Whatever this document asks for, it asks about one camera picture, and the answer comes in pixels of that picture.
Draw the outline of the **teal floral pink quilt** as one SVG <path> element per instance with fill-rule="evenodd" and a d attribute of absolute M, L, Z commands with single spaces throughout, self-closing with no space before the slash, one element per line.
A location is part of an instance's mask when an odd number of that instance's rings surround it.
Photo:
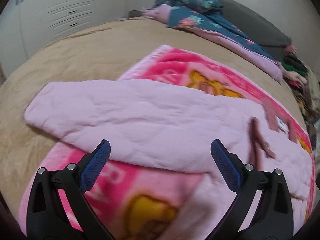
<path fill-rule="evenodd" d="M 143 16 L 183 29 L 223 46 L 255 65 L 274 80 L 283 79 L 283 68 L 261 46 L 222 16 L 223 5 L 218 0 L 161 0 Z"/>

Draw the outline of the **white wardrobe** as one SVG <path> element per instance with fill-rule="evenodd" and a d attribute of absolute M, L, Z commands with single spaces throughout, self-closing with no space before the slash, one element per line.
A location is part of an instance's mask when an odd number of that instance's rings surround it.
<path fill-rule="evenodd" d="M 126 0 L 9 0 L 1 13 L 1 70 L 9 77 L 36 52 L 77 31 L 119 19 Z"/>

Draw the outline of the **pink quilted jacket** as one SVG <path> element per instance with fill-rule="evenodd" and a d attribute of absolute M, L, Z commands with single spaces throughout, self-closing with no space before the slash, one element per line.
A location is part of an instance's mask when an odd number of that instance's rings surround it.
<path fill-rule="evenodd" d="M 249 161 L 249 123 L 256 120 L 263 144 L 260 169 L 284 172 L 293 206 L 294 229 L 304 223 L 312 160 L 299 142 L 277 128 L 269 100 L 214 96 L 201 90 L 152 80 L 51 82 L 24 112 L 25 122 L 83 151 L 103 139 L 111 159 L 153 171 L 202 176 L 163 239 L 204 239 L 229 208 L 234 193 L 210 156 L 219 139 L 227 150 Z"/>

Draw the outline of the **dark grey headboard cushion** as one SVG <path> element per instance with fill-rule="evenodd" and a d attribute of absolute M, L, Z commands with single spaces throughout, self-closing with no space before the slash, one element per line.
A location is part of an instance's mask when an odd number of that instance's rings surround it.
<path fill-rule="evenodd" d="M 223 4 L 223 17 L 242 30 L 254 42 L 267 47 L 284 47 L 291 38 L 248 7 L 234 0 L 218 0 Z"/>

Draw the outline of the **pile of assorted clothes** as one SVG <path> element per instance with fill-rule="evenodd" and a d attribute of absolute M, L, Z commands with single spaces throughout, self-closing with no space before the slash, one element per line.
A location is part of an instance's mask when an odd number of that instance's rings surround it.
<path fill-rule="evenodd" d="M 297 51 L 288 44 L 281 60 L 283 75 L 291 87 L 302 113 L 310 139 L 319 138 L 319 82 L 311 68 L 297 57 Z"/>

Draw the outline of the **tan bed sheet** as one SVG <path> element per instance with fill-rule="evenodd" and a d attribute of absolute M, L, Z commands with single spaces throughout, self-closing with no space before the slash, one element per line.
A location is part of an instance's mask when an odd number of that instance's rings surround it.
<path fill-rule="evenodd" d="M 34 172 L 56 139 L 28 127 L 23 113 L 52 81 L 116 80 L 166 44 L 229 66 L 277 99 L 304 126 L 297 102 L 285 83 L 204 38 L 143 17 L 108 22 L 57 40 L 17 68 L 1 86 L 1 194 L 14 217 Z"/>

